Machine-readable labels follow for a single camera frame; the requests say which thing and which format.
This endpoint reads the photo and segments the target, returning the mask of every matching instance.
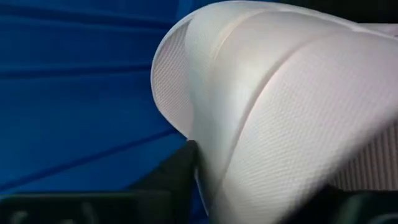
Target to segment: black plastic part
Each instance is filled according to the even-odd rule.
[[[296,223],[329,223],[350,194],[335,187],[326,185],[301,207],[280,222]]]
[[[185,224],[197,144],[189,141],[123,192],[43,192],[0,201],[0,224]]]
[[[398,23],[396,0],[280,0],[363,23]]]

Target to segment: white mesh fabric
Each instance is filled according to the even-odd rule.
[[[173,27],[152,91],[199,143],[212,220],[276,222],[395,120],[396,47],[353,22],[266,2],[212,4]]]
[[[296,51],[259,95],[210,211],[275,223],[398,112],[398,44],[346,33]]]
[[[361,24],[398,37],[398,24]],[[398,190],[398,123],[376,136],[330,184],[342,190]]]

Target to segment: curved padding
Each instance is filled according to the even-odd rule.
[[[221,2],[159,45],[160,112],[201,149],[215,223],[275,223],[398,112],[398,42],[309,9]]]

